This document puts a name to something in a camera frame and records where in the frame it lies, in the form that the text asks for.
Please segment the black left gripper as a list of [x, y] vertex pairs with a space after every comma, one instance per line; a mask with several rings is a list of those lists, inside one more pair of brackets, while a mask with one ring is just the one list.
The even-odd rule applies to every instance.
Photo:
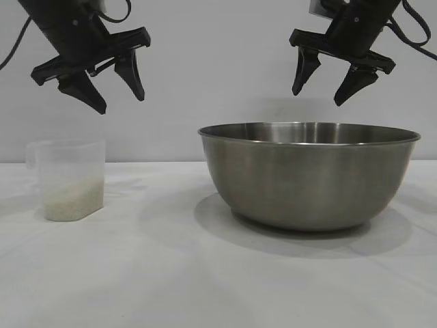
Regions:
[[107, 104], [85, 71], [93, 76], [99, 74], [101, 69], [96, 65], [114, 59], [114, 71], [137, 100], [145, 100], [135, 51], [151, 44], [145, 27], [111, 34], [97, 11], [82, 1], [19, 3], [58, 52], [55, 59], [33, 69], [31, 77], [38, 85], [58, 77], [61, 93], [104, 115]]

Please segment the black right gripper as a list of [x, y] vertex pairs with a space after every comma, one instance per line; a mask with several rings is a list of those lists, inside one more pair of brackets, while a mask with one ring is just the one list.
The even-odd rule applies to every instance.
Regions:
[[375, 83], [377, 70], [391, 73], [395, 62], [373, 52], [371, 47], [397, 6], [397, 1], [311, 1], [310, 13], [332, 21], [325, 33], [300, 29], [292, 32], [290, 44], [298, 47], [293, 95], [301, 92], [320, 67], [319, 53], [351, 63], [334, 96], [337, 106]]

